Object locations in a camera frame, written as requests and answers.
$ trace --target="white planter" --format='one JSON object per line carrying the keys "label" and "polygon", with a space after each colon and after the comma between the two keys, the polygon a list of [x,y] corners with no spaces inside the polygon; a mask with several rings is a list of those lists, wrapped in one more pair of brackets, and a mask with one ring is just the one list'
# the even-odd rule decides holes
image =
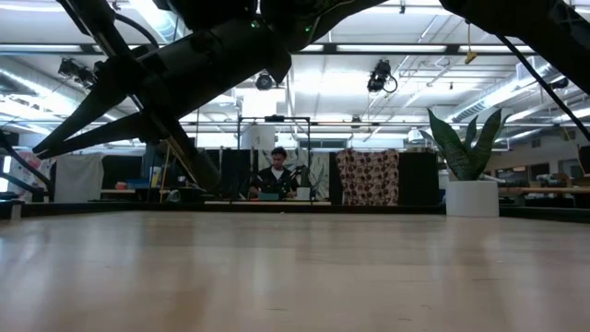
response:
{"label": "white planter", "polygon": [[498,218],[498,184],[493,181],[451,181],[446,185],[446,215]]}

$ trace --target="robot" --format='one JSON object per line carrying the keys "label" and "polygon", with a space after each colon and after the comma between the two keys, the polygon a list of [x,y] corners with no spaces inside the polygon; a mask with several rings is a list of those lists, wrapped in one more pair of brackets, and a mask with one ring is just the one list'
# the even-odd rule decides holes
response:
{"label": "robot", "polygon": [[[218,185],[218,170],[191,144],[178,119],[262,70],[281,82],[290,69],[292,52],[318,40],[342,19],[384,2],[154,0],[160,9],[176,13],[193,33],[161,48],[151,37],[152,46],[132,51],[113,23],[134,22],[116,14],[107,0],[57,1],[80,31],[95,39],[108,60],[96,65],[97,82],[88,97],[33,151],[50,158],[116,140],[139,138],[150,144],[167,140],[189,178],[207,190]],[[584,65],[590,59],[590,24],[561,0],[441,3],[505,42],[509,43],[505,36],[520,38],[590,93],[590,69]],[[71,137],[126,97],[139,112]]]}

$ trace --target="black shirt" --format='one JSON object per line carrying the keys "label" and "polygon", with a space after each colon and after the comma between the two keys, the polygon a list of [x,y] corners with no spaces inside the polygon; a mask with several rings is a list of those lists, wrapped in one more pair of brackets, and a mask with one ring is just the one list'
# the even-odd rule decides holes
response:
{"label": "black shirt", "polygon": [[286,168],[283,169],[283,173],[278,179],[272,172],[272,166],[261,170],[258,173],[258,176],[262,179],[264,184],[262,188],[260,188],[263,193],[278,193],[280,192],[280,188],[284,187],[282,184],[286,186],[286,183],[289,183],[290,190],[292,191],[297,191],[297,188],[299,188],[299,183],[296,178],[293,178],[292,180],[289,179],[291,171]]}

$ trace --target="duct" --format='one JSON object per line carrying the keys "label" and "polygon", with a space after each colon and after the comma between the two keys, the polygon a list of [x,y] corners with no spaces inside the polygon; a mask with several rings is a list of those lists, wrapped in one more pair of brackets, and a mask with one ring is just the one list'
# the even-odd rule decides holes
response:
{"label": "duct", "polygon": [[149,26],[166,42],[184,37],[184,22],[171,11],[160,10],[152,0],[129,0]]}
{"label": "duct", "polygon": [[[540,57],[530,57],[528,61],[545,80],[551,80],[560,75],[557,68]],[[445,121],[460,122],[469,116],[486,111],[501,102],[525,92],[525,87],[533,83],[535,83],[535,79],[519,63],[516,65],[515,73],[493,86],[484,89],[477,97],[458,105]]]}
{"label": "duct", "polygon": [[[6,77],[20,86],[25,86],[34,95],[41,97],[41,107],[52,110],[54,114],[69,115],[78,104],[86,98],[86,94],[73,89],[63,82],[31,69],[7,56],[0,56],[0,77]],[[111,115],[126,115],[121,111],[110,111]]]}

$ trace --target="wall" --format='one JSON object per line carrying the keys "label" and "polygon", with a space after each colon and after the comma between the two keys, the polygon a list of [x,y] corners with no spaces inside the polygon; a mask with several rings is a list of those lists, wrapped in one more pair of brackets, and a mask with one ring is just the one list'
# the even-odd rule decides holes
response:
{"label": "wall", "polygon": [[558,136],[562,133],[560,130],[552,132],[551,136],[542,136],[540,148],[532,148],[530,139],[527,139],[524,144],[512,144],[510,152],[492,155],[486,171],[548,162],[550,172],[559,172],[560,160],[576,159],[577,147],[589,145],[579,131],[573,142],[564,141]]}

